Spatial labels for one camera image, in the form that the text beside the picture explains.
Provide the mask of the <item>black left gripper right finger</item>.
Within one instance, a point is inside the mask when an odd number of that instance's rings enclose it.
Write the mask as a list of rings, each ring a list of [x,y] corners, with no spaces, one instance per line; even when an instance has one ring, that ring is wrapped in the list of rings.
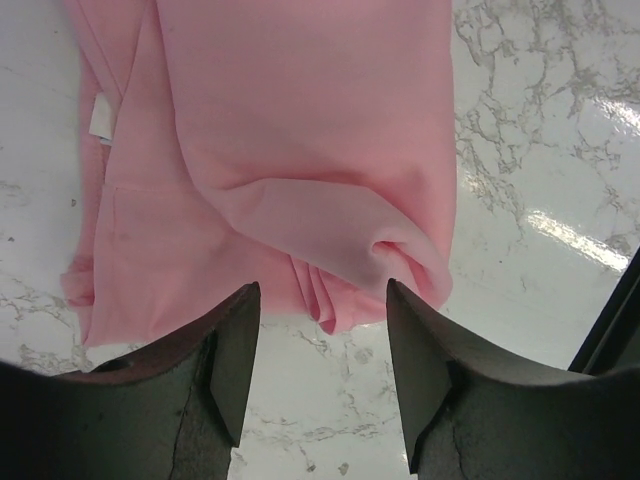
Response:
[[[405,448],[420,479],[635,479],[639,370],[591,376],[514,354],[397,281],[387,327]]]

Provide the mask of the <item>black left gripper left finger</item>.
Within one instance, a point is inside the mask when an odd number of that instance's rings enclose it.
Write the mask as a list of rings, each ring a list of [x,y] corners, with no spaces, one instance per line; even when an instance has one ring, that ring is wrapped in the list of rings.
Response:
[[[1,366],[5,479],[224,479],[240,444],[260,325],[257,283],[90,372]]]

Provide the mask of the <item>pink t shirt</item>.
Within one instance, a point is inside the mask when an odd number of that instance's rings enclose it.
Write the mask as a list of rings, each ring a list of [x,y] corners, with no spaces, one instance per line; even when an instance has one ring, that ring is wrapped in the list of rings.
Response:
[[[396,279],[452,290],[447,1],[69,1],[83,221],[61,283],[88,346],[153,341],[258,283],[329,333]]]

